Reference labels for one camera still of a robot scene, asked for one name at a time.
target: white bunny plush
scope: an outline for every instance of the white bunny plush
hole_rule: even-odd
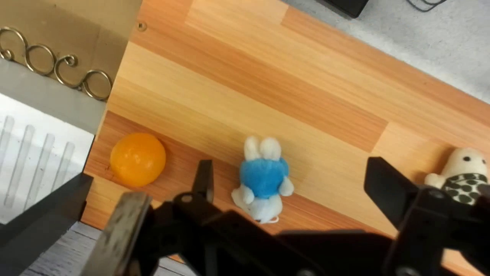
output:
[[[231,191],[231,197],[257,222],[277,222],[281,211],[280,196],[289,196],[294,191],[280,144],[271,136],[261,141],[249,136],[243,151],[240,187]]]
[[[430,173],[424,182],[441,188],[457,202],[473,205],[480,188],[488,185],[485,158],[474,148],[454,148],[441,174]]]

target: black object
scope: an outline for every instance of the black object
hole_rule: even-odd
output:
[[[327,6],[332,6],[343,13],[356,18],[364,9],[367,0],[318,0]]]
[[[428,0],[407,0],[408,4],[419,10],[419,12],[430,12],[433,7],[439,6],[445,0],[436,0],[436,1],[428,1]]]
[[[482,273],[490,273],[490,190],[476,205],[464,205],[441,190],[410,184],[382,158],[369,158],[364,187],[399,230],[395,240],[363,230],[271,236],[238,213],[220,211],[206,201],[209,174],[211,164],[203,161],[193,191],[156,210],[140,208],[145,219],[139,234],[133,243],[124,242],[130,243],[122,250],[130,257],[118,259],[122,271],[153,274],[159,257],[177,253],[197,274],[212,276],[434,276],[454,274],[441,266],[441,256],[444,248],[456,248]],[[102,233],[91,259],[110,250],[104,243],[114,233],[111,227]]]
[[[0,274],[16,276],[46,251],[84,210],[91,178],[79,173],[0,228]]]

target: orange ball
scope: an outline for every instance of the orange ball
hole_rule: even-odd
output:
[[[151,133],[130,133],[110,151],[110,170],[114,179],[128,187],[151,184],[162,173],[165,162],[165,147]]]

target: wooden table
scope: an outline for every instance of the wooden table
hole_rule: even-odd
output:
[[[189,188],[214,159],[216,204],[234,208],[248,135],[277,136],[295,194],[283,228],[393,227],[363,191],[366,159],[384,156],[413,182],[453,147],[490,156],[490,107],[278,0],[144,0],[85,171],[82,220],[104,227],[119,194],[108,153],[125,133],[156,133],[170,153],[142,188],[154,202]]]

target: blue shirt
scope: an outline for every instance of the blue shirt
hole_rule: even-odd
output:
[[[240,182],[254,191],[258,199],[268,199],[278,193],[278,187],[284,176],[289,174],[289,167],[283,158],[243,161],[240,165]]]

